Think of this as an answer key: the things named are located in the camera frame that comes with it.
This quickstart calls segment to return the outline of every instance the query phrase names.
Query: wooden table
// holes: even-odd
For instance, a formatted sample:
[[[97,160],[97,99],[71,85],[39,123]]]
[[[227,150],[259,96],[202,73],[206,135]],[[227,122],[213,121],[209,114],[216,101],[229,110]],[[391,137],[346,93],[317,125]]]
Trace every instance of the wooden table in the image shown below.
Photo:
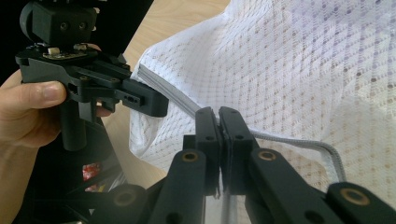
[[[124,56],[134,69],[143,52],[165,38],[200,21],[220,14],[230,0],[154,0]],[[128,183],[148,188],[166,173],[139,160],[129,150],[129,108],[118,104],[116,113],[104,119]]]

